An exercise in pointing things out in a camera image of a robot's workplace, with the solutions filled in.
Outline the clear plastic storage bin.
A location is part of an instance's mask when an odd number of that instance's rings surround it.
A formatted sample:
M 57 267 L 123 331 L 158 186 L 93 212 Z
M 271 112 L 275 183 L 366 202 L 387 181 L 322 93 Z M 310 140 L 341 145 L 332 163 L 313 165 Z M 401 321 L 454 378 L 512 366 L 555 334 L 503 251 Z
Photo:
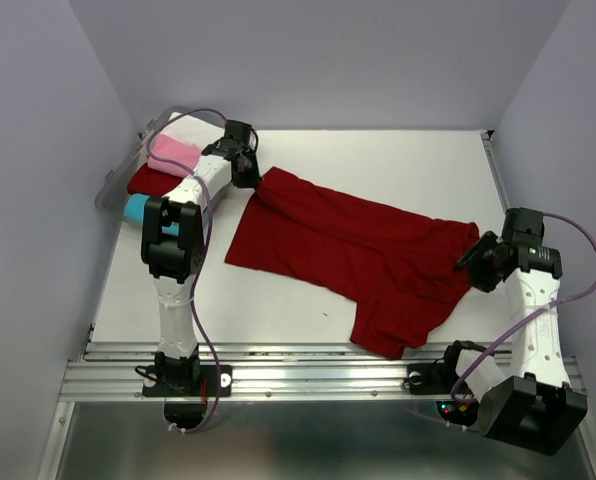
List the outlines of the clear plastic storage bin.
M 159 134 L 165 126 L 186 115 L 207 121 L 215 126 L 222 125 L 223 127 L 225 121 L 228 120 L 221 113 L 211 109 L 192 109 L 185 111 L 181 107 L 172 107 L 166 110 L 158 119 L 152 121 L 148 125 L 144 135 L 139 138 L 137 146 L 121 165 L 117 169 L 109 172 L 105 179 L 104 186 L 95 199 L 95 205 L 99 210 L 112 215 L 120 221 L 126 222 L 124 218 L 124 207 L 130 198 L 130 194 L 127 191 L 130 179 L 143 165 L 147 165 L 149 155 L 152 155 L 159 160 L 159 157 L 151 152 L 151 144 L 155 140 L 156 135 Z M 202 150 L 196 168 L 200 165 L 218 165 L 227 167 L 231 174 L 231 166 L 229 162 L 219 156 L 204 156 Z M 188 176 L 195 176 L 196 168 L 190 170 Z M 227 187 L 224 187 L 214 199 L 211 199 L 208 187 L 205 185 L 204 181 L 201 178 L 197 178 L 197 180 L 203 189 L 207 205 L 212 204 L 212 206 L 217 206 L 226 191 L 233 185 L 231 180 L 231 183 Z

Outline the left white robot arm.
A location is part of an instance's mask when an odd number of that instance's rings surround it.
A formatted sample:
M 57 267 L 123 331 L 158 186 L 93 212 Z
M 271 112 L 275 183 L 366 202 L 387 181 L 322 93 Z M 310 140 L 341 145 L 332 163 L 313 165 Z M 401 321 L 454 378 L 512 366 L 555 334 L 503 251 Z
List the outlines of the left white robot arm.
M 224 134 L 207 145 L 202 156 L 218 156 L 231 165 L 230 183 L 237 188 L 255 188 L 260 176 L 256 130 L 247 123 L 225 120 Z M 202 270 L 213 228 L 212 196 L 204 174 L 173 159 L 158 161 L 186 169 L 200 188 L 199 200 L 180 203 L 168 197 L 149 197 L 144 206 L 141 259 L 149 268 L 157 290 L 160 341 L 154 374 L 139 372 L 145 379 L 167 385 L 180 394 L 193 392 L 201 378 L 198 341 L 194 321 L 209 345 L 194 306 L 194 292 Z M 178 224 L 172 235 L 165 227 Z

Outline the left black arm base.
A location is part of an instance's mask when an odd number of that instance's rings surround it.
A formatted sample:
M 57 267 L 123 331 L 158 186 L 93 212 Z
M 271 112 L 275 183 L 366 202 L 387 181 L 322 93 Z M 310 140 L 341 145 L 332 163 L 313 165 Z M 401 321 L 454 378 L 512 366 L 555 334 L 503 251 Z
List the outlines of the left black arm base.
M 157 352 L 150 365 L 134 368 L 143 381 L 142 395 L 148 398 L 229 397 L 233 367 L 203 364 L 195 351 L 189 358 L 170 358 Z

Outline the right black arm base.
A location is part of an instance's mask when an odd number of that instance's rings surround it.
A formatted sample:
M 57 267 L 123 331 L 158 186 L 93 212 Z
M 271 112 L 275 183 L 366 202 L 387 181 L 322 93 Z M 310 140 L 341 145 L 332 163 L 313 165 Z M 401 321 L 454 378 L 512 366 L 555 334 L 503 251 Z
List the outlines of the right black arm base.
M 479 356 L 485 347 L 472 341 L 456 340 L 445 349 L 441 358 L 411 365 L 402 382 L 403 388 L 412 395 L 448 395 L 459 378 L 456 367 L 463 350 L 475 351 Z

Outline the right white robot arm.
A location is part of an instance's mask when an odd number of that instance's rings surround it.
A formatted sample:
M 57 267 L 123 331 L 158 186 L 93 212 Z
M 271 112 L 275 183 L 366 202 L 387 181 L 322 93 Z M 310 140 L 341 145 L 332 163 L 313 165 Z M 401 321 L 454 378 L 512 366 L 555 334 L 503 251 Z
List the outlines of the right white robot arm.
M 488 231 L 456 263 L 469 285 L 503 286 L 511 326 L 488 347 L 455 342 L 438 366 L 454 404 L 450 422 L 470 414 L 486 438 L 544 455 L 557 453 L 588 411 L 572 387 L 560 347 L 558 306 L 563 276 L 558 250 L 544 245 L 545 213 L 510 208 L 502 231 Z

